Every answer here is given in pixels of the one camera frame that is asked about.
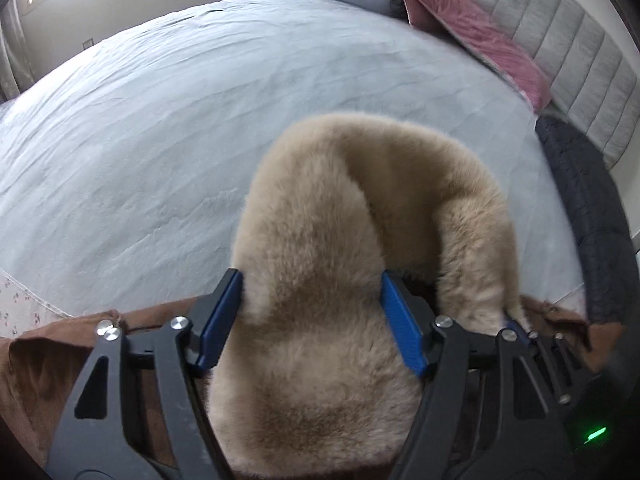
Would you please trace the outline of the black quilted jacket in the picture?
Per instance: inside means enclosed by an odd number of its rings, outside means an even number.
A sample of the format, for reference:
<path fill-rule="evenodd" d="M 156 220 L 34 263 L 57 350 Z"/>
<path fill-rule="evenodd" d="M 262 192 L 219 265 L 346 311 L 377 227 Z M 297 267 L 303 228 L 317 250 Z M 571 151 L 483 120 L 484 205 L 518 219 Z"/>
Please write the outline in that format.
<path fill-rule="evenodd" d="M 639 270 L 620 193 L 603 156 L 588 136 L 560 118 L 539 117 L 535 131 L 574 235 L 588 318 L 624 322 L 639 304 Z"/>

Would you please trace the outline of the light blue bed blanket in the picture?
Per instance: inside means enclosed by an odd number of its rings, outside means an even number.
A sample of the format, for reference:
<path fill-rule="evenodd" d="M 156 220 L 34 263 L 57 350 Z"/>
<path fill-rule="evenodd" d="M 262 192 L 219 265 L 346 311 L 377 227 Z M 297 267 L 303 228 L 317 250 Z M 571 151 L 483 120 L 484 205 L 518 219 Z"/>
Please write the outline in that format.
<path fill-rule="evenodd" d="M 299 119 L 386 115 L 460 140 L 518 233 L 521 288 L 582 284 L 528 104 L 462 47 L 331 0 L 224 0 L 120 32 L 1 109 L 1 266 L 70 315 L 205 294 L 255 168 Z"/>

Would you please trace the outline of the pink velvet quilt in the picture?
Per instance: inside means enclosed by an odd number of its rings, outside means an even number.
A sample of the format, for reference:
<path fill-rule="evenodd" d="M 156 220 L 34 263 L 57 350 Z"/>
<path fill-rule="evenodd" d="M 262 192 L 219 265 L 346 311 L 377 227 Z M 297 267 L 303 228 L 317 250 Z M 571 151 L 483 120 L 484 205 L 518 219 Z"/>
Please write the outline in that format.
<path fill-rule="evenodd" d="M 498 29 L 474 0 L 404 0 L 408 23 L 446 32 L 540 112 L 551 101 L 548 79 L 529 54 Z"/>

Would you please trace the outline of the grey curtain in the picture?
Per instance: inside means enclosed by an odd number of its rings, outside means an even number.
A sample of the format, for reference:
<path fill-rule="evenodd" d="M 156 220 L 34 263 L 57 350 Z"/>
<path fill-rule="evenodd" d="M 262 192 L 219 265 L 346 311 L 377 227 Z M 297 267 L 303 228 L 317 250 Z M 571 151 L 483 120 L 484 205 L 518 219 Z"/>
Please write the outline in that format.
<path fill-rule="evenodd" d="M 17 98 L 35 82 L 36 76 L 30 62 L 17 0 L 9 0 L 1 10 L 1 102 Z"/>

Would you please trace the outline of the floral white bed sheet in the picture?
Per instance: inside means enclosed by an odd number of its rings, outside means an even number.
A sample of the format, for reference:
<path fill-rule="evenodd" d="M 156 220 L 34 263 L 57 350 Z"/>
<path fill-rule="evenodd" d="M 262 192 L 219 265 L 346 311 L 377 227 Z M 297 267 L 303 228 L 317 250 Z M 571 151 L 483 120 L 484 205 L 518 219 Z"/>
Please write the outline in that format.
<path fill-rule="evenodd" d="M 14 338 L 70 314 L 35 295 L 6 271 L 0 272 L 0 336 Z"/>

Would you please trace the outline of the brown coat with fur collar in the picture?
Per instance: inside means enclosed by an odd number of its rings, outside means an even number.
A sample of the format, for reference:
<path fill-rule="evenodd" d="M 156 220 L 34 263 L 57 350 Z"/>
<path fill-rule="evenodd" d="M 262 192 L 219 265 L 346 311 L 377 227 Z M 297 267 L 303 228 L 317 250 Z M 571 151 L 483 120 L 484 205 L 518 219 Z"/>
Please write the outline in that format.
<path fill-rule="evenodd" d="M 495 336 L 510 315 L 528 334 L 555 335 L 526 316 L 514 226 L 484 162 L 390 118 L 288 128 L 256 171 L 229 269 L 243 275 L 239 311 L 198 392 L 230 479 L 390 474 L 422 386 L 381 306 L 386 271 L 469 332 Z M 52 479 L 51 443 L 99 322 L 152 330 L 198 298 L 2 341 L 2 477 Z M 563 336 L 596 372 L 623 328 Z"/>

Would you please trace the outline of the grey padded headboard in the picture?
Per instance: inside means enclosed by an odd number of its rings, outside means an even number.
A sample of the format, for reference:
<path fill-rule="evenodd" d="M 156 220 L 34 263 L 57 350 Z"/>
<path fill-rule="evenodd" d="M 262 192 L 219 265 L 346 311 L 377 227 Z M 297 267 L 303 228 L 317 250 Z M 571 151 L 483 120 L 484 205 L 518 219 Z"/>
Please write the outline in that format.
<path fill-rule="evenodd" d="M 639 77 L 614 39 L 576 0 L 475 2 L 541 68 L 554 105 L 614 167 L 639 127 Z"/>

